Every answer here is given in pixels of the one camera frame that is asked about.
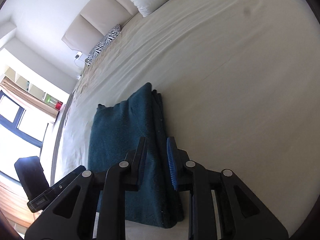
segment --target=curtain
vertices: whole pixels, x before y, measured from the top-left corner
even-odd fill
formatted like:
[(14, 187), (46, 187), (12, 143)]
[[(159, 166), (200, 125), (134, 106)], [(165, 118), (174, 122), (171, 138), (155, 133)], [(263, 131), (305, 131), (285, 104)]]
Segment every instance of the curtain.
[(40, 215), (27, 206), (23, 188), (0, 175), (0, 209), (7, 219), (28, 228)]
[(0, 83), (0, 89), (24, 109), (37, 111), (40, 116), (49, 119), (49, 122), (55, 122), (59, 112), (57, 109), (35, 98), (11, 79), (4, 77)]

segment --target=mattress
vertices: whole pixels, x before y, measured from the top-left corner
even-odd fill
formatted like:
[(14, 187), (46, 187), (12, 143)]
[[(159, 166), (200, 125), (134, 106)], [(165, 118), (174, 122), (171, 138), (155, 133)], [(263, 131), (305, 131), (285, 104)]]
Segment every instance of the mattress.
[[(151, 82), (178, 147), (233, 170), (291, 235), (320, 193), (319, 51), (319, 23), (301, 0), (170, 0), (136, 15), (77, 85), (55, 180), (87, 165), (97, 105)], [(127, 239), (187, 239), (187, 220), (127, 222)]]

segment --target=upholstered headboard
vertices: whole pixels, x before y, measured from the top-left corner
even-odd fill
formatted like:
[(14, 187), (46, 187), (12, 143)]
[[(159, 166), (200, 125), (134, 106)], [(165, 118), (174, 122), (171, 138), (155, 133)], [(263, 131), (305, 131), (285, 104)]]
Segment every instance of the upholstered headboard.
[(88, 55), (114, 26), (123, 26), (138, 9), (130, 0), (90, 0), (72, 22), (62, 40)]

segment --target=folded towel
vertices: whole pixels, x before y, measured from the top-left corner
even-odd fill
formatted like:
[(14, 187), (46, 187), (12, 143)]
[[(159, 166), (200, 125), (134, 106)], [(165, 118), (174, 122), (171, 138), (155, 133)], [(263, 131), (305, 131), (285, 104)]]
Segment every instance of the folded towel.
[(162, 98), (156, 90), (151, 91), (150, 83), (114, 107), (98, 106), (88, 168), (100, 172), (123, 161), (127, 152), (137, 147), (141, 136), (148, 140), (145, 172), (140, 190), (125, 193), (125, 219), (171, 228), (183, 220), (183, 209), (171, 184)]

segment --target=zebra print pillow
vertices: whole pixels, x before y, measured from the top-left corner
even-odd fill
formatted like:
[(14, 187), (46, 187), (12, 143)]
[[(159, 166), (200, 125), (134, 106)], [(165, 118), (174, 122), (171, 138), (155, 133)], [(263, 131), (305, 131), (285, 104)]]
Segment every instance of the zebra print pillow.
[(92, 63), (92, 61), (97, 57), (97, 55), (100, 54), (109, 44), (110, 42), (116, 38), (116, 36), (119, 35), (121, 32), (120, 25), (116, 25), (113, 27), (106, 36), (103, 37), (103, 39), (90, 51), (88, 58), (86, 60), (88, 66)]

